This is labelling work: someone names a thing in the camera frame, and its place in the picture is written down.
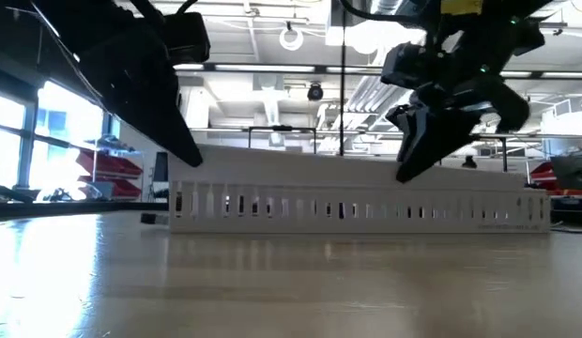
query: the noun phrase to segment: light fixture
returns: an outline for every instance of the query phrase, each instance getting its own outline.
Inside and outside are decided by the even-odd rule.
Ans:
[[[347,74],[373,74],[379,75],[381,73],[381,67],[345,67],[345,73]],[[341,67],[327,67],[327,73],[340,74]]]
[[[503,77],[508,77],[508,78],[528,78],[530,77],[532,74],[532,72],[530,71],[511,71],[511,70],[506,70],[506,71],[502,71],[501,72],[501,76]]]
[[[311,73],[314,66],[270,66],[270,65],[216,65],[216,70],[225,71],[252,71],[252,72],[286,72],[286,73]]]
[[[195,132],[243,132],[243,129],[238,128],[192,128],[190,131]]]
[[[287,41],[285,38],[289,32],[295,32],[297,34],[293,41]],[[298,50],[303,44],[303,33],[301,33],[300,29],[293,29],[291,27],[291,23],[287,22],[287,27],[283,28],[281,34],[279,35],[279,42],[281,43],[281,46],[283,46],[283,48],[285,48],[287,51],[294,52]]]
[[[542,75],[544,79],[582,79],[582,72],[576,71],[547,71]]]
[[[368,153],[347,153],[348,150],[345,151],[345,155],[347,157],[357,157],[357,158],[361,158],[361,157],[376,157],[375,154],[368,154]]]
[[[203,70],[204,65],[202,64],[182,64],[176,65],[175,70]]]

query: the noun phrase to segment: pole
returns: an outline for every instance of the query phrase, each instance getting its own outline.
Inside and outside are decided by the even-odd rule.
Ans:
[[[316,131],[316,128],[314,128],[312,130],[312,133],[314,134],[314,154],[316,155],[316,152],[318,152],[317,147],[316,147],[316,140],[317,140],[317,135],[316,135],[317,131]]]
[[[342,7],[342,27],[343,27],[343,43],[341,44],[341,104],[339,107],[339,156],[345,154],[345,123],[344,123],[344,110],[345,110],[345,27],[347,26],[347,13],[345,12],[345,7]]]
[[[501,138],[501,156],[504,160],[504,173],[508,173],[508,147],[506,147],[506,138]]]
[[[253,131],[253,128],[249,127],[249,137],[247,138],[247,148],[249,148],[249,149],[252,148],[252,131]]]
[[[98,150],[99,141],[95,139],[95,149],[93,150],[93,183],[95,183],[95,179],[97,178],[97,150]]]

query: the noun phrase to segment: wall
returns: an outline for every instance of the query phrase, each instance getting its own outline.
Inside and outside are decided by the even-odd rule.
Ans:
[[[156,163],[156,154],[159,151],[163,151],[163,149],[124,122],[120,122],[120,133],[119,136],[117,135],[116,137],[119,137],[120,141],[125,144],[143,152],[143,156],[128,156],[127,159],[143,168],[143,187],[141,186],[142,179],[140,178],[131,181],[131,183],[143,191],[143,201],[147,201],[151,184],[151,175]]]

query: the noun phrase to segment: ceiling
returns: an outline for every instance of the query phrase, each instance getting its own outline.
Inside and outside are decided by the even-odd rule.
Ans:
[[[165,14],[176,12],[182,4],[182,1],[174,0],[152,2]],[[134,10],[128,2],[117,3]],[[580,10],[569,4],[561,13],[548,20],[551,23],[567,23],[568,27],[564,29],[563,34],[553,36],[551,30],[545,30],[546,45],[531,53],[514,57],[507,69],[582,71],[582,0],[575,1],[575,4]],[[212,46],[209,62],[338,66],[342,59],[341,47],[327,45],[324,38],[329,9],[330,0],[199,0],[191,8],[204,14]],[[286,50],[280,42],[280,35],[286,30],[286,21],[291,21],[294,29],[304,32],[303,43],[296,51]],[[378,31],[370,33],[381,35]],[[389,36],[396,40],[397,35],[401,36],[402,33],[390,31],[382,34],[384,38]],[[361,54],[348,47],[346,64],[380,65],[383,60],[381,56],[384,56],[384,53]],[[252,96],[253,74],[218,71],[187,73],[185,76],[199,76],[205,79],[210,95],[213,96],[213,104],[209,109],[211,127],[266,125],[267,120],[263,118],[266,113],[265,105]],[[282,123],[295,127],[315,127],[321,104],[338,107],[341,99],[340,76],[317,74],[281,76],[282,90],[287,93],[287,98],[280,100],[278,105]],[[322,101],[307,100],[310,83],[322,85],[325,92]],[[399,90],[392,87],[383,88],[376,77],[367,82],[362,76],[348,75],[345,79],[345,99],[351,101],[356,91],[366,90],[364,89],[366,84],[370,86],[366,89],[379,90],[381,95],[385,91],[381,98],[386,99],[385,102],[389,104],[383,104],[381,108],[392,106],[392,100],[402,97]],[[508,81],[508,85],[530,97],[533,114],[523,130],[525,132],[540,128],[541,113],[552,109],[553,103],[570,100],[572,109],[580,109],[577,103],[582,100],[582,81],[514,80]],[[384,112],[370,113],[381,115]],[[327,110],[328,119],[334,120],[336,115],[338,109]],[[391,130],[392,126],[385,121],[380,121],[380,126],[373,126],[376,121],[375,117],[364,120],[369,130]]]

